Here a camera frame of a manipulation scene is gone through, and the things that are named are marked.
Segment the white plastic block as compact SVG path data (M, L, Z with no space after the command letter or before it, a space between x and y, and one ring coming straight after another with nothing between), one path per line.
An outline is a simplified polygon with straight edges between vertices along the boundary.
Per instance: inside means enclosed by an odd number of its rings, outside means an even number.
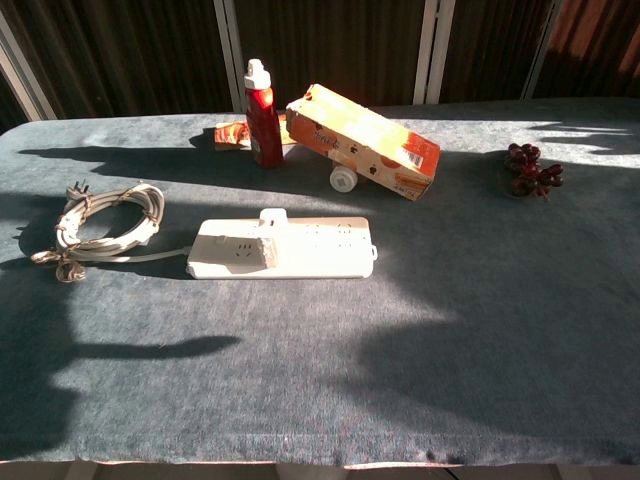
M284 208L265 208L259 214L258 226L260 228L278 229L287 225L288 216Z

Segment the blue-grey table cloth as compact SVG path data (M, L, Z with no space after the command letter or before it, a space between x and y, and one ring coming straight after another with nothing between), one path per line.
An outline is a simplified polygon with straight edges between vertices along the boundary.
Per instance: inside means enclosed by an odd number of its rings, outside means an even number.
M640 465L640 99L388 107L438 143L416 202L339 194L329 162L218 152L216 115L26 123L0 135L0 460ZM509 193L510 144L559 163ZM197 281L183 258L64 284L64 191L139 181L148 250L211 218L363 216L365 280Z

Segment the orange juice carton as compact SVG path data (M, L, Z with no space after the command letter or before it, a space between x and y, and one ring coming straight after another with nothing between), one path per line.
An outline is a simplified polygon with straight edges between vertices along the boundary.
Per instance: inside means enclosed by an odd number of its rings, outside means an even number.
M320 84L287 105L286 128L334 168L348 167L358 180L369 179L405 199L420 199L435 178L439 145Z

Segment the red bottle white cap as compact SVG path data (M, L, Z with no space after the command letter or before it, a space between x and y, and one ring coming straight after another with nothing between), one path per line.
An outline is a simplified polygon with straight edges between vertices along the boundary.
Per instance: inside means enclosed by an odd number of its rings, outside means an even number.
M278 168L284 162L280 121L271 76L260 59L248 60L244 87L246 118L256 162L265 169Z

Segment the orange snack packet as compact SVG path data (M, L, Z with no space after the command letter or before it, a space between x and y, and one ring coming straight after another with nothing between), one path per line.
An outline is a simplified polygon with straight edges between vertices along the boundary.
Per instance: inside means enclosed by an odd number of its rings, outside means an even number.
M286 128L286 116L276 119L249 118L217 123L213 133L216 150L266 150L274 145L291 146L297 143Z

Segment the dark slatted screen panel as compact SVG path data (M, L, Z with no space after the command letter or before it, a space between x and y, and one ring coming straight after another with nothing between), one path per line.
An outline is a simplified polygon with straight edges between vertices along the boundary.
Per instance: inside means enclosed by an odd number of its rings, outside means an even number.
M456 0L439 101L521 96L552 0Z
M321 84L356 103L413 100L425 0L234 0L243 58L280 109Z
M0 0L59 119L232 111L214 0Z

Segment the dark red grape bunch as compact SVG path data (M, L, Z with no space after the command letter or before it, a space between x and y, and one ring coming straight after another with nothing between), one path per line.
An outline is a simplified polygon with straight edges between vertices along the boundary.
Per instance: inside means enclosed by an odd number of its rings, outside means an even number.
M540 159L541 150L536 145L509 145L503 165L511 174L509 193L512 197L524 198L535 195L548 200L551 189L564 184L563 166L555 163L544 167Z

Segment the brown twist tie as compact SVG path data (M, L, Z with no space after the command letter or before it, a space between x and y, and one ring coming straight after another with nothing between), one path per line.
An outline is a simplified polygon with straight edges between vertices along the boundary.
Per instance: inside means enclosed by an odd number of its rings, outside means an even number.
M55 263L55 275L59 282L74 283L86 278L85 268L72 259L68 252L45 250L32 254L30 259L35 264Z

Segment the reddish slatted screen panel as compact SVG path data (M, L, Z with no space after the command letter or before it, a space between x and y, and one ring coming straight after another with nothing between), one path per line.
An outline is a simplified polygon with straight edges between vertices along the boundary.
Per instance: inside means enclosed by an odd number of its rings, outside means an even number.
M640 99L640 0L562 0L533 96Z

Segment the white screen frame post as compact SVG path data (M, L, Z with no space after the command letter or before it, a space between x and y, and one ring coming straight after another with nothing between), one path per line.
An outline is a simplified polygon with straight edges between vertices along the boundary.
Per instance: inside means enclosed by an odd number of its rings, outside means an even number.
M233 111L246 112L245 64L234 0L213 0Z
M438 104L456 0L424 0L413 105Z
M0 70L28 121L57 119L54 109L1 10Z
M542 24L542 33L533 56L529 72L521 92L521 100L533 98L537 82L547 56L551 34L554 31L557 18L562 8L563 0L551 0L546 18Z

